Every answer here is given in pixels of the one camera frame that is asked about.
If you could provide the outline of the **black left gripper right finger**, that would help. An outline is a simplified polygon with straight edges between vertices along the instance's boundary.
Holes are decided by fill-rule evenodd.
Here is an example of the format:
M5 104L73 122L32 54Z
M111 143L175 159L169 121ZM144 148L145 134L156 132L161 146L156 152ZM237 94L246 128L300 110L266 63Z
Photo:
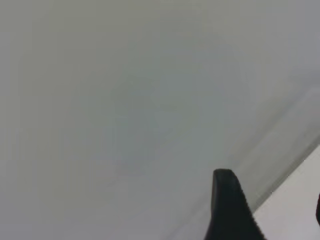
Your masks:
M315 217L318 225L320 226L320 194L318 195Z

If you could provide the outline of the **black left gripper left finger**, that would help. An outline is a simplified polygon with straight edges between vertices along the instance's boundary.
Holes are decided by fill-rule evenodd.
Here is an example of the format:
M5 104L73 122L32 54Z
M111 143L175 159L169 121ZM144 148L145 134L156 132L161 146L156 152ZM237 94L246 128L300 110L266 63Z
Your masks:
M213 171L206 240L264 240L241 184L230 169Z

